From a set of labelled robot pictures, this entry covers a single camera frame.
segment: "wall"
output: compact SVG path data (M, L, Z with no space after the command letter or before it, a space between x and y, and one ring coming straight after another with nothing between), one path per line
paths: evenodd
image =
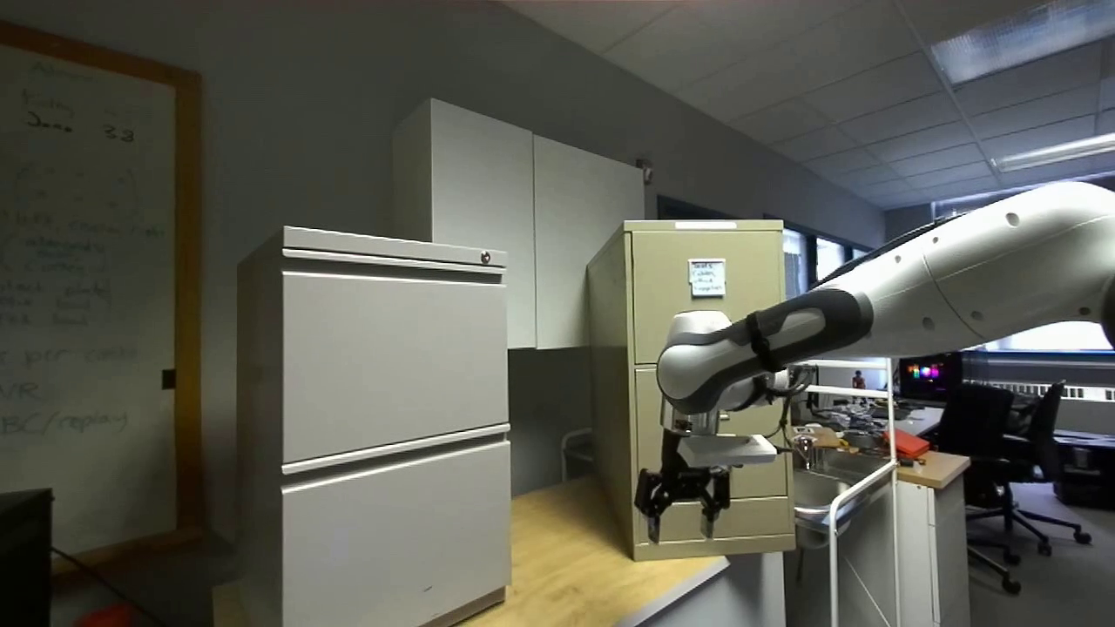
M0 0L0 16L202 73L202 426L218 534L234 534L234 267L277 222L369 228L391 202L391 130L420 97L647 158L653 190L880 239L872 205L488 0ZM519 379L550 374L572 368L545 360Z

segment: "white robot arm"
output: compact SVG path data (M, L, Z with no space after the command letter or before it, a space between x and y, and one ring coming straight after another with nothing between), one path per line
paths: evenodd
M725 506L725 470L763 457L763 442L725 457L716 415L752 404L773 374L802 360L930 355L1051 319L1097 319L1115 345L1115 194L1106 189L1063 181L930 222L732 323L680 313L657 355L672 411L662 475L643 470L639 509L654 528L670 500L699 498L709 522Z

